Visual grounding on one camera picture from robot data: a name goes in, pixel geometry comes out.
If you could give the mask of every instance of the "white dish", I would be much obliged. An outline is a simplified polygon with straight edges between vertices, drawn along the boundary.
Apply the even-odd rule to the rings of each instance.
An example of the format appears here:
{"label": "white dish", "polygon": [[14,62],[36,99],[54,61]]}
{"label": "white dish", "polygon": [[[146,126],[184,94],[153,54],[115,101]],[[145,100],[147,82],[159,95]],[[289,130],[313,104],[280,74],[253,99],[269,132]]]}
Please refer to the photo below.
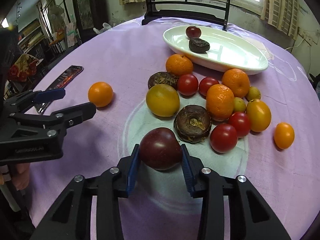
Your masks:
{"label": "white dish", "polygon": [[186,35],[187,27],[170,28],[164,32],[163,39],[175,53],[185,55],[192,62],[221,72],[238,68],[248,75],[268,68],[267,58],[257,47],[238,36],[211,27],[197,26],[201,29],[200,38],[210,43],[210,49],[206,53],[192,52]]}

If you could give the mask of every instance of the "screw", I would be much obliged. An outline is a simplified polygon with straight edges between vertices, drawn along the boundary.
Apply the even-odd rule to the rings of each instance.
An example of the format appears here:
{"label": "screw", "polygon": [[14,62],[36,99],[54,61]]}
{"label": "screw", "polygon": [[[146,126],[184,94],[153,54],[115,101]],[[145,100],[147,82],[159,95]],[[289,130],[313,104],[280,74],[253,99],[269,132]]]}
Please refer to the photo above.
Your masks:
{"label": "screw", "polygon": [[203,174],[209,174],[209,173],[211,172],[211,170],[210,170],[209,168],[202,168],[202,169],[201,169],[201,172],[202,172]]}
{"label": "screw", "polygon": [[55,136],[57,134],[57,131],[56,130],[49,130],[47,132],[47,136],[51,137],[51,136]]}
{"label": "screw", "polygon": [[243,175],[240,175],[240,176],[238,176],[238,180],[239,180],[240,182],[246,182],[246,181],[247,181],[247,178],[246,178],[245,176],[243,176]]}
{"label": "screw", "polygon": [[74,178],[75,182],[81,182],[83,180],[83,176],[82,175],[77,175]]}
{"label": "screw", "polygon": [[118,167],[112,167],[109,171],[110,171],[111,174],[116,174],[116,173],[119,172],[119,168]]}

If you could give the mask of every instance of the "ceiling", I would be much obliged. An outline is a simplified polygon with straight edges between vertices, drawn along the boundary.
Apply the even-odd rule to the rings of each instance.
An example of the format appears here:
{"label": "ceiling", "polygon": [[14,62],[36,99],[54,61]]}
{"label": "ceiling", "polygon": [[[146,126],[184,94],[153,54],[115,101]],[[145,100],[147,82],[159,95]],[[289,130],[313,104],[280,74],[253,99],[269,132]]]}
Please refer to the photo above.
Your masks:
{"label": "ceiling", "polygon": [[[21,15],[20,17],[23,17],[24,15],[35,10],[38,0],[18,0],[18,2],[20,2],[19,6],[22,7],[18,9],[20,11],[19,14]],[[15,23],[15,20],[17,18],[16,12],[17,12],[17,2],[15,2],[15,4],[13,5],[13,7],[11,8],[11,10],[7,15],[7,21],[9,24],[13,24],[13,25],[16,24]]]}

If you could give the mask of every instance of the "purple tablecloth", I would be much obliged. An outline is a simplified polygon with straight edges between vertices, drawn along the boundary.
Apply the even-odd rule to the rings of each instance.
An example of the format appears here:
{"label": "purple tablecloth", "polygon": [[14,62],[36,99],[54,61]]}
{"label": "purple tablecloth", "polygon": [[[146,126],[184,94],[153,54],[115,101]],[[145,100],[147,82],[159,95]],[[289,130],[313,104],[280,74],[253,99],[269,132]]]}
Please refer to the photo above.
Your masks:
{"label": "purple tablecloth", "polygon": [[[68,129],[64,156],[59,160],[32,163],[28,187],[30,215],[37,226],[50,205],[71,179],[82,174],[98,176],[131,154],[149,130],[173,128],[173,120],[160,120],[150,114],[145,104],[150,75],[165,71],[165,62],[173,52],[163,41],[163,32],[177,25],[218,25],[187,19],[163,18],[141,26],[142,18],[118,25],[84,43],[61,60],[35,90],[45,90],[70,65],[84,71],[67,87],[66,96],[52,103],[45,114],[88,101],[89,87],[98,81],[109,83],[113,102],[98,110],[93,119]],[[187,144],[190,155],[198,156],[205,166],[220,175],[246,175],[265,198],[292,240],[298,240],[320,210],[320,103],[300,63],[287,51],[270,41],[228,25],[228,32],[257,46],[269,61],[263,73],[250,76],[262,100],[272,112],[269,128],[258,135],[239,140],[230,153],[216,155],[209,142]],[[199,80],[212,76],[221,80],[222,73],[195,66]],[[196,95],[181,98],[187,104],[205,105]],[[295,141],[284,151],[273,143],[273,129],[279,122],[290,123]],[[158,172],[142,165],[136,189],[129,199],[120,199],[120,212],[127,240],[194,240],[199,226],[201,199],[188,195],[181,168]],[[95,227],[95,203],[92,208]],[[229,229],[226,226],[228,239]],[[96,239],[92,230],[92,239]]]}

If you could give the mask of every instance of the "plate rim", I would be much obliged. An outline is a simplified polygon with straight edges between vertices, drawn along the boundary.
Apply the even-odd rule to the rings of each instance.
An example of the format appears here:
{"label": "plate rim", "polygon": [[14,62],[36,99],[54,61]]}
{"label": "plate rim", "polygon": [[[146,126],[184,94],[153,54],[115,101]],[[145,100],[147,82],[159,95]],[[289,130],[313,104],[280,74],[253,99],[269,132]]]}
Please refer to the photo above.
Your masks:
{"label": "plate rim", "polygon": [[175,47],[176,49],[178,49],[178,50],[180,50],[180,51],[183,51],[183,52],[186,53],[186,54],[191,54],[192,56],[195,56],[195,57],[200,58],[200,59],[202,59],[202,60],[206,60],[206,61],[209,61],[209,62],[212,62],[212,63],[220,64],[220,65],[223,65],[223,66],[226,66],[226,67],[237,68],[237,69],[243,70],[243,71],[245,71],[245,72],[247,71],[247,72],[257,72],[257,73],[260,73],[260,72],[266,70],[266,69],[268,68],[268,66],[269,66],[269,61],[268,61],[267,57],[262,53],[262,51],[261,51],[260,49],[258,49],[256,46],[254,46],[252,43],[248,42],[248,41],[245,40],[244,38],[239,37],[239,36],[237,36],[237,35],[234,35],[233,33],[229,33],[229,34],[230,34],[230,35],[233,35],[233,36],[236,36],[237,38],[240,38],[240,39],[243,40],[244,42],[246,42],[246,43],[250,44],[251,46],[255,47],[255,48],[260,52],[260,54],[264,57],[265,61],[267,62],[265,68],[257,70],[257,69],[250,69],[250,68],[247,68],[247,67],[241,67],[241,66],[237,66],[237,65],[233,65],[233,64],[229,64],[229,63],[224,63],[224,62],[221,62],[221,61],[218,61],[218,60],[210,59],[210,58],[200,57],[198,53],[192,52],[191,50],[182,49],[181,47],[178,47],[178,46],[174,45],[173,43],[169,42],[169,41],[167,40],[167,38],[165,37],[165,34],[166,34],[168,31],[170,31],[171,29],[179,28],[179,27],[181,28],[181,27],[183,27],[183,26],[199,26],[199,27],[202,27],[202,28],[210,28],[210,29],[214,29],[214,30],[216,30],[216,31],[225,33],[225,31],[223,31],[223,30],[216,29],[216,28],[212,28],[212,27],[208,27],[208,26],[202,26],[202,25],[179,25],[179,26],[171,27],[171,28],[169,28],[169,29],[167,29],[167,30],[164,31],[164,33],[163,33],[163,35],[162,35],[162,37],[163,37],[163,39],[164,39],[164,42],[167,43],[169,46],[173,46],[173,47]]}

